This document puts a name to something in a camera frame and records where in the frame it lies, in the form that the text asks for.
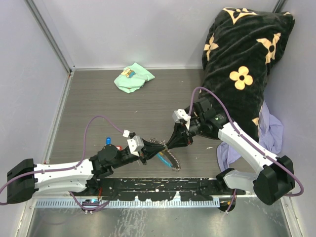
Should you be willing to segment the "blue handled key ring organizer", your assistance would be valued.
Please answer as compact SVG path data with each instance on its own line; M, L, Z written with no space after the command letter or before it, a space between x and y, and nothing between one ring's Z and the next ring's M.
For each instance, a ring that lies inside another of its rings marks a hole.
M156 138L150 138L149 142L160 144L160 145L166 145L166 141L159 141ZM175 157L175 155L167 148L160 151L155 155L162 161L165 165L168 167L171 167L174 171L179 171L181 169L180 161Z

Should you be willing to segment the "key with blue tag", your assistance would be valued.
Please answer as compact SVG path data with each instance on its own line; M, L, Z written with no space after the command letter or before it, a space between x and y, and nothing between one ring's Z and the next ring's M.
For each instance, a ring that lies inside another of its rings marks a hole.
M111 138L110 137L107 137L106 138L106 143L105 145L110 145L111 144Z

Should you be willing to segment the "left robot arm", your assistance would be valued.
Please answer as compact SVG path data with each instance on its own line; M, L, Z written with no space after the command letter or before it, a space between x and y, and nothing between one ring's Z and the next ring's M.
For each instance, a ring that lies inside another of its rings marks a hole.
M7 173L6 202L28 201L35 194L84 192L88 196L99 190L97 179L112 175L113 170L140 160L143 164L165 149L164 144L152 143L135 136L128 139L125 149L105 145L96 155L79 162L35 164L25 159Z

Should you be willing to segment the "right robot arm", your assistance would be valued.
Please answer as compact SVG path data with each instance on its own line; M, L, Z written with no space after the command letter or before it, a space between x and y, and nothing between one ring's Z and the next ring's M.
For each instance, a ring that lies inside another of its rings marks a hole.
M166 143L168 149L193 143L196 135L208 135L233 147L253 168L253 173L227 168L217 175L217 190L228 194L233 189L254 193L266 205L272 205L295 187L292 160L269 152L249 137L225 112L216 113L206 98L193 104L193 112L178 109L172 115L174 131Z

